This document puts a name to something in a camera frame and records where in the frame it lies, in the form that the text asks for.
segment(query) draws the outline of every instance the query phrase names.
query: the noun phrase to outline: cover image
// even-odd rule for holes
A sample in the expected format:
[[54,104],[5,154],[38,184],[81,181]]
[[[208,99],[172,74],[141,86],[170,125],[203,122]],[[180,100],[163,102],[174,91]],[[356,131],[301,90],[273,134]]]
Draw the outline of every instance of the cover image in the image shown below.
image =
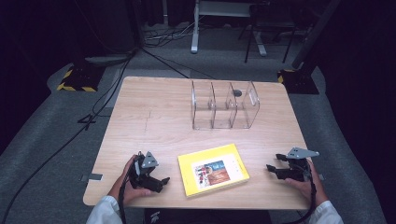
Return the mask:
[[186,196],[248,181],[235,144],[178,156]]

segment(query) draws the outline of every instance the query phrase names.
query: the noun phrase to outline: cable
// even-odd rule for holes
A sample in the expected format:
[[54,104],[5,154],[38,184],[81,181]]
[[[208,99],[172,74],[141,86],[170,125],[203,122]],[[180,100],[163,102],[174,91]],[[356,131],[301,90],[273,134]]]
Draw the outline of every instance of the cable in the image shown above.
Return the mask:
[[168,61],[168,62],[175,63],[175,64],[177,64],[177,65],[180,65],[180,66],[189,68],[189,69],[192,70],[192,71],[195,71],[195,72],[197,72],[197,73],[203,74],[203,75],[205,75],[205,76],[207,76],[207,77],[210,77],[210,78],[212,78],[212,79],[216,79],[215,77],[212,77],[212,76],[210,76],[210,75],[208,75],[208,74],[206,74],[206,73],[203,73],[203,72],[201,72],[201,71],[198,71],[198,70],[196,70],[196,69],[194,69],[194,68],[188,67],[188,66],[186,66],[186,65],[184,65],[184,64],[177,63],[177,62],[172,61],[172,60],[169,60],[169,59],[165,59],[164,57],[159,56],[159,55],[155,55],[155,56],[157,56],[157,57],[159,57],[159,58],[161,58],[161,59],[163,59],[163,60],[166,60],[166,61]]
[[315,210],[315,200],[316,200],[316,195],[317,195],[317,188],[315,186],[314,179],[312,177],[312,173],[311,173],[311,169],[310,168],[309,168],[309,174],[310,174],[310,176],[308,178],[309,178],[309,181],[311,182],[311,205],[309,207],[309,210],[305,214],[305,216],[299,218],[298,220],[295,220],[295,221],[292,221],[292,222],[287,222],[287,223],[284,223],[284,224],[301,223],[304,220],[306,220],[307,218],[309,218],[311,216],[311,214],[314,212],[314,210]]
[[[171,34],[167,34],[166,35],[166,32],[167,31],[169,31],[169,29],[166,29],[165,30],[165,32],[163,32],[163,34],[162,35],[155,35],[155,36],[151,36],[150,37],[150,39],[156,39],[156,38],[159,38],[159,41],[158,41],[158,43],[157,44],[150,44],[150,43],[145,43],[145,46],[146,47],[148,47],[148,48],[157,48],[157,47],[163,47],[163,46],[165,46],[166,44],[168,44],[169,42],[171,42],[172,40],[179,40],[179,39],[181,39],[181,38],[184,38],[185,36],[187,36],[187,35],[192,35],[192,33],[190,33],[190,31],[191,30],[193,30],[193,25],[195,24],[195,22],[193,22],[193,23],[191,23],[190,25],[188,25],[187,27],[185,27],[185,28],[179,28],[179,29],[183,29],[180,33],[178,33],[178,34],[176,34],[175,33],[175,30],[176,29],[174,29],[173,30],[173,32],[171,33]],[[162,42],[164,41],[164,40],[166,40],[168,37],[170,37],[170,39],[167,41],[167,42],[165,42],[164,44],[162,44]]]
[[[133,58],[133,57],[135,56],[135,54],[136,54],[136,51],[137,51],[137,49],[133,49],[132,53],[128,56],[128,58]],[[108,88],[108,90],[107,90],[107,91],[95,102],[95,104],[93,105],[93,107],[92,107],[92,113],[93,113],[93,114],[96,114],[96,112],[95,112],[95,107],[96,107],[96,105],[99,103],[99,101],[102,100],[102,98],[105,97],[105,96],[110,92],[110,90],[114,87],[114,85],[116,85],[116,83],[120,83],[120,80],[121,80],[122,74],[123,74],[123,72],[121,72],[121,71],[122,71],[122,67],[120,68],[120,74],[119,74],[119,76],[117,77],[117,79],[111,84],[110,88]]]
[[[132,57],[123,65],[122,67],[122,74],[125,71],[126,66],[128,65],[129,61],[131,61]],[[112,92],[111,96],[108,98],[108,100],[104,103],[104,105],[99,109],[99,111],[97,113],[94,113],[93,116],[91,116],[89,118],[89,120],[87,121],[87,123],[81,128],[79,129],[65,144],[63,144],[57,151],[55,151],[55,153],[53,153],[48,159],[46,159],[24,182],[23,184],[20,186],[20,188],[18,189],[18,191],[14,194],[14,196],[11,199],[11,202],[8,204],[7,210],[3,216],[3,220],[2,220],[2,224],[6,223],[7,220],[7,216],[8,213],[12,207],[12,204],[14,204],[15,199],[18,197],[18,195],[21,193],[21,191],[23,190],[23,188],[29,183],[29,181],[52,159],[54,158],[56,155],[58,155],[62,150],[64,150],[65,147],[67,147],[83,130],[85,130],[85,128],[91,124],[91,122],[99,115],[99,113],[106,107],[106,105],[108,104],[108,102],[110,101],[111,97],[114,95],[117,87],[120,84],[120,79],[117,82],[116,88],[114,89],[114,91]]]
[[114,50],[114,48],[112,49],[112,48],[108,47],[108,46],[99,38],[99,36],[97,35],[97,33],[93,30],[93,27],[91,26],[90,21],[89,21],[88,18],[85,16],[85,14],[84,14],[84,12],[82,11],[81,7],[79,6],[77,0],[74,0],[74,3],[75,3],[75,5],[77,6],[78,11],[81,13],[81,16],[84,18],[84,21],[87,22],[88,26],[90,27],[90,30],[92,31],[93,35],[94,35],[94,36],[96,37],[96,39],[102,44],[102,46],[103,46],[105,49],[108,49],[108,50],[110,50],[110,51],[113,52],[113,53],[122,53],[122,54],[124,54],[124,53],[130,53],[130,52],[131,52],[131,51],[126,51],[126,52],[125,52],[125,51],[116,51],[116,50]]
[[303,217],[303,214],[302,214],[300,211],[297,210],[296,212],[297,212],[297,214],[298,214],[300,217]]
[[169,63],[166,63],[166,62],[164,62],[163,60],[161,60],[161,59],[160,59],[159,57],[157,57],[156,55],[154,55],[154,54],[152,54],[152,53],[146,51],[146,50],[143,49],[143,48],[141,48],[141,49],[142,49],[145,53],[147,53],[148,55],[150,55],[151,57],[157,59],[157,60],[160,61],[161,63],[164,63],[166,66],[172,68],[172,70],[174,70],[175,72],[181,74],[183,77],[189,78],[189,77],[187,77],[186,75],[182,74],[181,72],[177,71],[176,68],[172,67]]
[[141,49],[142,49],[145,53],[147,53],[149,56],[151,56],[151,57],[157,59],[158,61],[160,61],[161,63],[163,63],[163,64],[165,64],[166,66],[170,67],[171,69],[173,69],[173,70],[176,71],[177,73],[181,74],[181,75],[182,75],[183,77],[185,77],[185,78],[189,78],[189,77],[187,77],[186,75],[180,73],[179,71],[176,70],[176,68],[174,68],[173,66],[171,66],[169,63],[164,62],[163,60],[166,60],[166,61],[169,61],[169,62],[178,64],[178,65],[183,66],[183,67],[186,67],[186,68],[189,68],[189,69],[191,69],[191,70],[193,70],[193,71],[195,71],[195,72],[201,73],[201,74],[203,74],[203,75],[205,75],[205,76],[207,76],[207,77],[210,77],[210,78],[212,78],[212,79],[216,79],[215,77],[212,77],[212,76],[210,76],[210,75],[208,75],[208,74],[205,74],[205,73],[203,73],[203,72],[200,72],[200,71],[198,71],[198,70],[196,70],[196,69],[190,68],[190,67],[188,67],[188,66],[186,66],[186,65],[183,65],[183,64],[181,64],[181,63],[176,63],[176,62],[174,62],[174,61],[172,61],[172,60],[169,60],[169,59],[165,59],[164,57],[161,57],[161,56],[152,54],[152,53],[148,52],[147,50],[145,50],[145,49],[143,49],[143,48],[141,48]]
[[120,209],[120,218],[121,218],[121,221],[122,221],[123,224],[126,224],[125,210],[124,210],[124,207],[123,207],[123,195],[124,195],[124,192],[125,192],[126,183],[128,182],[129,174],[131,173],[132,166],[134,166],[134,163],[135,163],[135,161],[133,160],[131,165],[128,168],[128,172],[126,173],[126,175],[125,175],[125,177],[124,177],[124,179],[122,181],[122,185],[121,185],[120,191],[119,191],[118,203],[119,203],[119,209]]
[[131,54],[132,53],[128,53],[128,55],[126,55],[124,58],[121,58],[121,59],[108,60],[108,61],[104,61],[104,62],[90,62],[90,61],[88,61],[88,62],[90,64],[92,64],[92,66],[94,66],[94,67],[109,67],[109,66],[114,66],[114,65],[120,64],[120,63],[125,63],[126,61],[128,61],[129,57],[131,57]]

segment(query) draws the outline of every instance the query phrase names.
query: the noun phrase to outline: acrylic divider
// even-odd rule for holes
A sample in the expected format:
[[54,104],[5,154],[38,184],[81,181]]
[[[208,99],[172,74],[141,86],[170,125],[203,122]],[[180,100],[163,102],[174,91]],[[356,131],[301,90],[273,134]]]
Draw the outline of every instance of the acrylic divider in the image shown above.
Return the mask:
[[259,97],[251,81],[192,82],[191,116],[194,130],[248,129],[259,109]]

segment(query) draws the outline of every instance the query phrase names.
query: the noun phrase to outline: white sleeve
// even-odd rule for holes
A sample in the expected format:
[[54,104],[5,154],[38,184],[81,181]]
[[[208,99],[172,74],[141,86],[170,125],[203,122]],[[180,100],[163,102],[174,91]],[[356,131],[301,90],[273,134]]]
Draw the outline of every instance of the white sleeve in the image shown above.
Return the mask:
[[87,223],[115,223],[122,224],[122,220],[119,215],[119,204],[117,200],[112,196],[103,197],[99,203],[92,209],[90,216],[88,217]]
[[330,201],[321,203],[309,219],[309,224],[343,224],[343,219],[338,215],[337,210]]

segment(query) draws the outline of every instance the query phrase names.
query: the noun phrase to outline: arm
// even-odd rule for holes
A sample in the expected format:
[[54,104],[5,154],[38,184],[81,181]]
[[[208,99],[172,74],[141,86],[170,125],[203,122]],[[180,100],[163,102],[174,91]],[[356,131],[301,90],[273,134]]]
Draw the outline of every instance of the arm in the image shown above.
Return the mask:
[[[135,155],[125,164],[120,177],[116,180],[107,196],[103,197],[99,203],[92,209],[87,223],[122,223],[119,216],[119,192],[124,177],[128,173],[128,168],[134,161]],[[128,181],[125,186],[124,204],[129,204],[134,198],[150,195],[151,191],[148,189],[134,189]]]
[[[315,200],[317,208],[311,215],[309,223],[344,223],[335,208],[332,206],[332,203],[329,201],[329,197],[324,191],[314,164],[311,161],[308,162],[311,167],[312,178],[317,189]],[[311,201],[311,185],[309,182],[300,182],[290,178],[286,178],[285,181],[289,185],[297,188],[308,201]]]

